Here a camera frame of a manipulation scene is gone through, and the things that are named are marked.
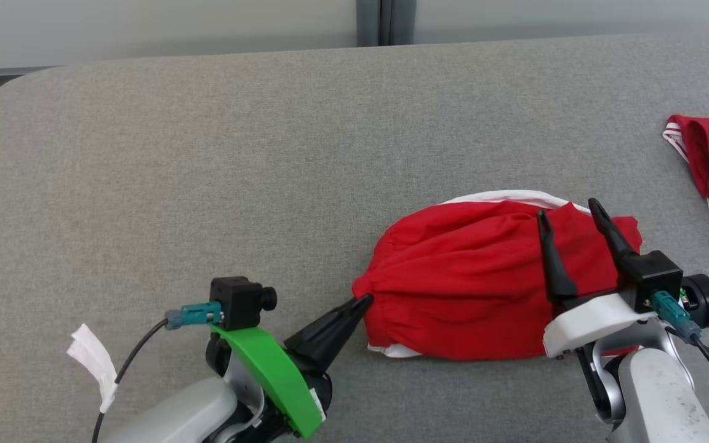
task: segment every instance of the white tape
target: white tape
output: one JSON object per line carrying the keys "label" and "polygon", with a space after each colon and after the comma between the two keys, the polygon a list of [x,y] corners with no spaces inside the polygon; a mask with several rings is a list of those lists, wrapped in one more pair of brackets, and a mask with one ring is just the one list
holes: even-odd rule
{"label": "white tape", "polygon": [[321,401],[319,400],[319,396],[316,395],[315,389],[310,390],[310,396],[313,397],[313,403],[316,404],[316,409],[318,409],[319,414],[321,414],[321,421],[324,423],[324,420],[327,420],[327,415],[324,414],[324,408],[321,407]]}
{"label": "white tape", "polygon": [[73,344],[68,348],[67,355],[84,365],[98,381],[102,400],[100,411],[105,413],[111,406],[116,392],[116,383],[114,382],[116,369],[111,362],[111,356],[87,325],[82,324],[71,336]]}
{"label": "white tape", "polygon": [[109,407],[111,407],[111,404],[113,403],[113,399],[115,398],[114,393],[116,392],[116,388],[118,387],[118,384],[113,384],[113,387],[109,391],[108,395],[103,398],[103,402],[100,404],[100,411],[105,414],[108,412]]}

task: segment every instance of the gray table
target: gray table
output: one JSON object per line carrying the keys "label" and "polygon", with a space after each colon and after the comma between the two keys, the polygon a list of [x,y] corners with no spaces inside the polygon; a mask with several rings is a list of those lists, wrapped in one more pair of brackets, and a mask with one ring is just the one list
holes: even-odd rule
{"label": "gray table", "polygon": [[[86,322],[116,365],[209,281],[278,289],[286,337],[350,296],[403,215],[491,189],[633,214],[643,250],[709,274],[709,221],[661,138],[709,116],[709,36],[602,36],[149,58],[0,89],[0,441],[86,441]],[[103,434],[209,376],[207,332],[160,333]],[[709,343],[709,331],[706,334]],[[709,368],[684,359],[709,404]],[[574,359],[389,360],[359,330],[314,441],[601,441]]]}

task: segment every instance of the wall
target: wall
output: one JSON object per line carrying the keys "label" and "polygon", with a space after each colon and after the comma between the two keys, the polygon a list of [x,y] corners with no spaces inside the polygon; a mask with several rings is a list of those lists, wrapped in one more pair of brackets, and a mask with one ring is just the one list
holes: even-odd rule
{"label": "wall", "polygon": [[709,0],[417,0],[415,43],[709,30]]}
{"label": "wall", "polygon": [[0,68],[352,47],[355,0],[0,0]]}

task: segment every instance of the gray fabric surface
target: gray fabric surface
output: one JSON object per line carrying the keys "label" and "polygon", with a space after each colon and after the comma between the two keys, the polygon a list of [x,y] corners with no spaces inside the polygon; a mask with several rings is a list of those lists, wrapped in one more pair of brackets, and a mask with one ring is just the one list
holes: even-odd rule
{"label": "gray fabric surface", "polygon": [[[540,189],[633,214],[643,250],[709,274],[709,221],[661,138],[709,116],[709,36],[608,36],[155,58],[0,89],[0,441],[86,441],[86,322],[118,366],[163,312],[247,275],[288,334],[351,296],[392,222],[462,194]],[[204,328],[161,332],[103,434],[209,376]],[[709,344],[709,331],[705,336]],[[709,368],[684,359],[709,413]],[[396,361],[365,331],[313,441],[602,441],[574,359]]]}

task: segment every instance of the teal connector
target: teal connector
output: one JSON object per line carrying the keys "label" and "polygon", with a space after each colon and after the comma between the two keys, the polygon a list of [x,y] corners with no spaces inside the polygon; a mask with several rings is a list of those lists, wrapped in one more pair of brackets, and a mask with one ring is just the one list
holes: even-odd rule
{"label": "teal connector", "polygon": [[700,337],[702,328],[691,320],[691,314],[678,305],[678,301],[669,295],[669,292],[658,291],[652,296],[652,309],[664,322],[669,323],[676,331],[680,339],[691,344],[691,337]]}
{"label": "teal connector", "polygon": [[178,330],[186,325],[214,325],[220,323],[220,302],[185,305],[166,311],[166,329]]}

